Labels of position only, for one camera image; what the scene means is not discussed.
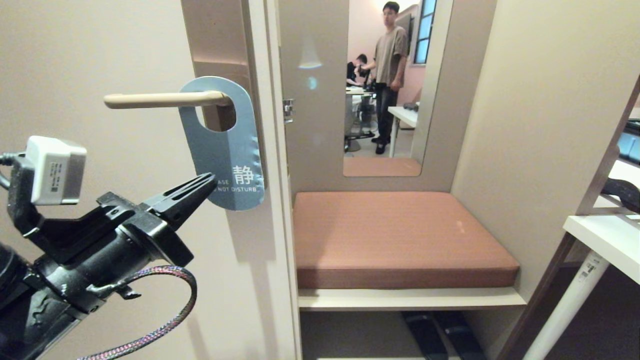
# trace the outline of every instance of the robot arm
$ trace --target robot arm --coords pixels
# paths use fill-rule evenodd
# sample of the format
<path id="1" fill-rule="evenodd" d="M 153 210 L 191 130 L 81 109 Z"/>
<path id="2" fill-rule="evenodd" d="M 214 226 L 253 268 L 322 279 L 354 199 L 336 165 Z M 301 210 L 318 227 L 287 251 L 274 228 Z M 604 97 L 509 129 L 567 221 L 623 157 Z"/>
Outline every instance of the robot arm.
<path id="1" fill-rule="evenodd" d="M 180 267 L 193 255 L 176 230 L 215 189 L 212 174 L 199 175 L 138 205 L 108 192 L 81 218 L 46 219 L 33 204 L 34 181 L 44 170 L 24 153 L 3 162 L 12 166 L 10 181 L 2 177 L 9 192 L 9 216 L 44 255 L 30 264 L 0 243 L 0 359 L 36 359 L 113 293 L 127 300 L 139 297 L 128 283 L 140 277 L 177 275 L 195 291 L 192 275 Z M 67 181 L 81 181 L 81 170 L 67 174 Z M 174 266 L 140 272 L 157 259 Z M 138 343 L 138 348 L 148 342 Z"/>

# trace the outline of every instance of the beige wall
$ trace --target beige wall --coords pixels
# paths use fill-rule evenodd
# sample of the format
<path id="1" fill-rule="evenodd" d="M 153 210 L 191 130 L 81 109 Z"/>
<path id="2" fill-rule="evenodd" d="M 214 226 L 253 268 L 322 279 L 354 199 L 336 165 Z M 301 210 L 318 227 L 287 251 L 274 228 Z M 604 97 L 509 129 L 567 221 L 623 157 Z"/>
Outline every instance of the beige wall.
<path id="1" fill-rule="evenodd" d="M 108 190 L 141 202 L 195 175 L 177 109 L 116 111 L 102 103 L 106 94 L 175 92 L 193 79 L 179 2 L 10 2 L 0 22 L 0 151 L 23 150 L 29 135 L 88 149 L 81 203 L 43 208 L 48 215 L 82 215 Z M 194 312 L 128 359 L 294 358 L 284 240 L 274 235 L 282 220 L 274 221 L 271 205 L 279 200 L 271 194 L 242 213 L 206 202 L 185 223 L 179 234 L 195 254 L 188 268 L 198 279 Z M 31 260 L 38 255 L 5 210 L 0 229 L 4 244 Z M 44 359 L 75 359 L 136 339 L 188 299 L 188 287 L 172 278 L 132 287 L 142 298 L 113 297 Z"/>
<path id="2" fill-rule="evenodd" d="M 419 0 L 396 2 L 400 5 L 400 12 L 405 11 L 411 5 L 420 3 Z M 367 55 L 369 61 L 373 60 L 376 42 L 386 31 L 381 16 L 385 3 L 387 0 L 349 1 L 349 36 L 346 62 L 353 61 L 360 54 Z M 422 88 L 424 66 L 412 67 L 408 63 L 405 71 L 404 88 L 398 93 L 398 104 L 419 101 L 416 97 L 419 97 Z"/>
<path id="3" fill-rule="evenodd" d="M 525 300 L 640 72 L 638 13 L 636 0 L 498 2 L 452 193 L 519 260 Z M 470 316 L 490 358 L 519 316 Z"/>
<path id="4" fill-rule="evenodd" d="M 435 95 L 422 174 L 418 177 L 344 177 L 344 59 L 348 3 L 281 0 L 284 97 L 296 99 L 286 126 L 293 194 L 299 191 L 451 189 L 493 17 L 493 1 L 456 1 Z M 322 64 L 300 67 L 309 49 Z"/>

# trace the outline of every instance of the door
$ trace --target door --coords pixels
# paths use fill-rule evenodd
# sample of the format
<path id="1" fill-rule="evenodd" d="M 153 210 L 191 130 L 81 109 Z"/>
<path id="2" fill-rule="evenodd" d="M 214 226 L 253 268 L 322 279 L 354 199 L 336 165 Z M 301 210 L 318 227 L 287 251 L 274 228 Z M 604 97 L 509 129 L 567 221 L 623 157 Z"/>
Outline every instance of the door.
<path id="1" fill-rule="evenodd" d="M 236 2 L 212 3 L 224 14 Z M 264 203 L 234 212 L 205 202 L 184 224 L 179 235 L 195 255 L 188 265 L 198 280 L 195 309 L 128 359 L 300 358 L 275 9 L 271 0 L 241 7 L 251 29 L 248 48 L 259 59 L 251 76 L 268 183 Z M 225 26 L 237 26 L 216 26 L 211 12 L 200 15 L 219 37 Z M 23 150 L 30 135 L 88 149 L 80 204 L 41 209 L 46 216 L 79 217 L 107 191 L 138 203 L 195 175 L 177 109 L 109 110 L 102 103 L 107 94 L 176 92 L 194 78 L 198 59 L 190 56 L 180 3 L 6 3 L 0 22 L 1 150 Z M 0 228 L 4 244 L 30 261 L 40 255 L 6 214 Z M 142 298 L 113 297 L 44 359 L 76 358 L 139 338 L 173 317 L 189 296 L 187 286 L 164 277 L 133 287 Z"/>

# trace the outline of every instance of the white shelf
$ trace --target white shelf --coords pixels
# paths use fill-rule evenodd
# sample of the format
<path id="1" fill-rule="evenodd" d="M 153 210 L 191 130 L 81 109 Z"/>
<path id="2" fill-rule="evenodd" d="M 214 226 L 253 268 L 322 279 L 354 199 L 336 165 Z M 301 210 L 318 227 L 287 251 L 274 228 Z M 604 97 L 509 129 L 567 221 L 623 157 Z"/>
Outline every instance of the white shelf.
<path id="1" fill-rule="evenodd" d="M 399 312 L 303 313 L 304 360 L 424 360 Z M 438 328 L 449 360 L 460 360 Z"/>
<path id="2" fill-rule="evenodd" d="M 471 310 L 524 306 L 513 288 L 461 289 L 302 289 L 301 311 Z"/>
<path id="3" fill-rule="evenodd" d="M 564 230 L 640 284 L 640 225 L 625 215 L 572 216 Z"/>

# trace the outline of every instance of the man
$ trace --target man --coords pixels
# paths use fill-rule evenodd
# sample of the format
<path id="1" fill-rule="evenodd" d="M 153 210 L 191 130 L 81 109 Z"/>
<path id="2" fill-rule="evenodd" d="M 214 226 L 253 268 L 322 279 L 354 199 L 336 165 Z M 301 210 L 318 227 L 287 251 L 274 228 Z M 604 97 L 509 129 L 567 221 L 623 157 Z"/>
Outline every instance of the man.
<path id="1" fill-rule="evenodd" d="M 382 15 L 387 32 L 376 44 L 376 53 L 370 64 L 362 66 L 363 70 L 376 69 L 376 114 L 378 116 L 379 137 L 372 139 L 378 143 L 376 154 L 383 154 L 391 141 L 391 127 L 394 116 L 387 110 L 395 106 L 398 91 L 404 86 L 404 68 L 408 50 L 406 31 L 396 26 L 396 18 L 400 6 L 394 1 L 387 2 L 382 8 Z"/>
<path id="2" fill-rule="evenodd" d="M 349 61 L 347 64 L 347 86 L 362 86 L 361 83 L 356 81 L 356 78 L 360 75 L 360 66 L 367 63 L 367 55 L 360 54 L 354 61 Z"/>

